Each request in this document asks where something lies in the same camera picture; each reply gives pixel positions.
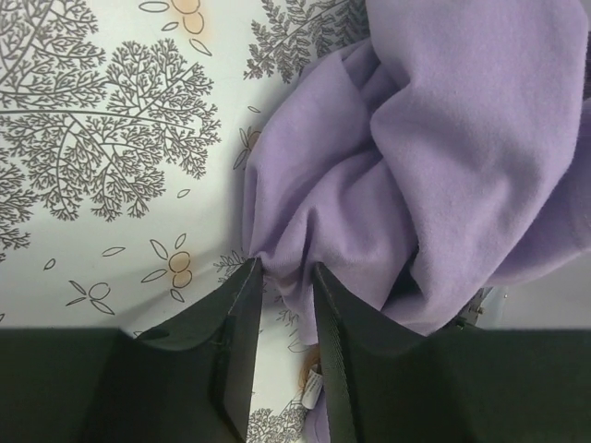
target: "lavender garment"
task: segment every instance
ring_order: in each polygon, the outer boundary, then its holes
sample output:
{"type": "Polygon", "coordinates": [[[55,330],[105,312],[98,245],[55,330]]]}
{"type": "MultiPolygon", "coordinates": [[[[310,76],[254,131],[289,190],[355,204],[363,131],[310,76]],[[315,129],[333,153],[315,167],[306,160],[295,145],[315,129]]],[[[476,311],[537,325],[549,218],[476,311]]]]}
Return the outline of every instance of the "lavender garment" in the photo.
{"type": "MultiPolygon", "coordinates": [[[[244,248],[301,316],[306,343],[317,261],[428,334],[487,282],[535,278],[591,245],[578,0],[367,7],[370,40],[305,73],[247,164],[244,248]],[[417,247],[421,293],[385,305],[417,247]]],[[[308,441],[329,441],[324,408],[308,441]]]]}

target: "white tablecloth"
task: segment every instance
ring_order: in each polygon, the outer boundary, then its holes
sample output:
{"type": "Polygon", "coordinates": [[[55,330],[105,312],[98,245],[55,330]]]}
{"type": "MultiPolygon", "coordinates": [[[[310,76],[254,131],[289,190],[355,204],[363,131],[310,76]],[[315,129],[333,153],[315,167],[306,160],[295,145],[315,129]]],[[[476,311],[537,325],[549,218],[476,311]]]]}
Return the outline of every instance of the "white tablecloth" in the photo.
{"type": "MultiPolygon", "coordinates": [[[[244,165],[363,0],[1,0],[0,327],[138,333],[244,261],[244,165]]],[[[294,442],[297,317],[269,289],[249,442],[294,442]]]]}

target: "purple fabric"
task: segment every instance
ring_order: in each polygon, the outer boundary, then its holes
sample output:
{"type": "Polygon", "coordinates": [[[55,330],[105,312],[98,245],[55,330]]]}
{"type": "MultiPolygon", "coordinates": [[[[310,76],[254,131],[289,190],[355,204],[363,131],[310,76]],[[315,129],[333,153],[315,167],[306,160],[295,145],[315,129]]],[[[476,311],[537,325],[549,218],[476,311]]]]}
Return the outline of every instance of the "purple fabric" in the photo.
{"type": "MultiPolygon", "coordinates": [[[[307,70],[247,164],[245,251],[308,344],[317,261],[429,334],[479,287],[538,277],[591,245],[579,1],[367,7],[371,38],[307,70]],[[421,293],[385,305],[417,247],[421,293]]],[[[308,418],[310,442],[329,441],[324,408],[308,418]]]]}

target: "clothing label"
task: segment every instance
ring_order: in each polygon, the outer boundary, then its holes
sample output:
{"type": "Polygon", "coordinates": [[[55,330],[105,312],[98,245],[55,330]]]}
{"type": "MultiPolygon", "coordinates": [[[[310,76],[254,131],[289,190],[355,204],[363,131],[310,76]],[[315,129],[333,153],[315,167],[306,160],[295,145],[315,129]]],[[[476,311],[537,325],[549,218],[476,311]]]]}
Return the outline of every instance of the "clothing label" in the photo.
{"type": "Polygon", "coordinates": [[[308,410],[316,407],[316,402],[322,391],[323,381],[322,376],[317,372],[318,365],[313,365],[308,374],[308,382],[304,388],[304,395],[302,396],[302,406],[308,410]]]}

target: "white tag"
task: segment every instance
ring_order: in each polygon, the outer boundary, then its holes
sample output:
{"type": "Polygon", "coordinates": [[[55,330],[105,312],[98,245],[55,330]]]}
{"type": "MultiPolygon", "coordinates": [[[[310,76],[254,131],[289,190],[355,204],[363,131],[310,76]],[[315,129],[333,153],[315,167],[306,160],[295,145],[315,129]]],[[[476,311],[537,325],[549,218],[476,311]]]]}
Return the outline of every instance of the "white tag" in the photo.
{"type": "Polygon", "coordinates": [[[320,396],[324,384],[322,376],[316,372],[317,369],[318,365],[313,365],[310,368],[308,382],[304,388],[304,395],[302,395],[302,406],[310,411],[316,407],[316,402],[318,401],[318,397],[320,396]]]}

